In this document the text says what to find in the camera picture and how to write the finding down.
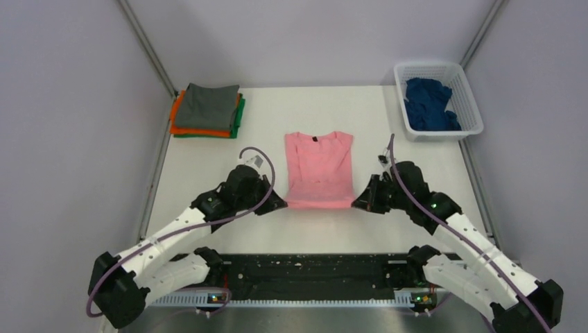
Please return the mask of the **pink t shirt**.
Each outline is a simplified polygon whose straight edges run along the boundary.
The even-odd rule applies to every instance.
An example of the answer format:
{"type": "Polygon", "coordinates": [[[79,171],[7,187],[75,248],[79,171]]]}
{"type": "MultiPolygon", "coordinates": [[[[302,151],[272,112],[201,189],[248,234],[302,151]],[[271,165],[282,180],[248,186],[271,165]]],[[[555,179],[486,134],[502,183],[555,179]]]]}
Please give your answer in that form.
{"type": "Polygon", "coordinates": [[[352,176],[354,136],[333,131],[323,136],[284,135],[288,170],[286,202],[291,209],[339,210],[355,199],[352,176]]]}

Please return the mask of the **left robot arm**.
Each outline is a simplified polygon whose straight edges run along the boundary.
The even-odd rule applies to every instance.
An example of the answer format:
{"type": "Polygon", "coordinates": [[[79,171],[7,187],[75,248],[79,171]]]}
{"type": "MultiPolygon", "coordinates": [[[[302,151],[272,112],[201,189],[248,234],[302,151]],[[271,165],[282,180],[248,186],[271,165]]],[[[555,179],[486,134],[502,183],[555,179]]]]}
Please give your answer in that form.
{"type": "Polygon", "coordinates": [[[235,219],[286,207],[275,193],[275,168],[239,164],[216,188],[199,194],[181,214],[151,237],[115,255],[104,252],[93,265],[87,315],[103,316],[114,329],[136,321],[154,301],[190,284],[221,281],[221,260],[207,247],[195,248],[235,219]],[[97,306],[99,312],[92,312],[97,306]]]}

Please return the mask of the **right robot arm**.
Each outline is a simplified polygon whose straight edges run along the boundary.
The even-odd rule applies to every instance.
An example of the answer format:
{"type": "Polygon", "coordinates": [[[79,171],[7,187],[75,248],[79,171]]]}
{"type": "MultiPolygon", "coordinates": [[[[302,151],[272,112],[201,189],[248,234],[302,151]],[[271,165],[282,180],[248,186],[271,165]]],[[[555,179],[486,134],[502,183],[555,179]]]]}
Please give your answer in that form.
{"type": "Polygon", "coordinates": [[[403,211],[464,263],[432,246],[414,246],[406,267],[412,284],[446,289],[477,310],[494,332],[551,332],[560,323],[564,292],[556,281],[542,282],[513,262],[453,199],[431,191],[413,162],[384,155],[379,162],[383,173],[371,176],[352,207],[376,214],[403,211]]]}

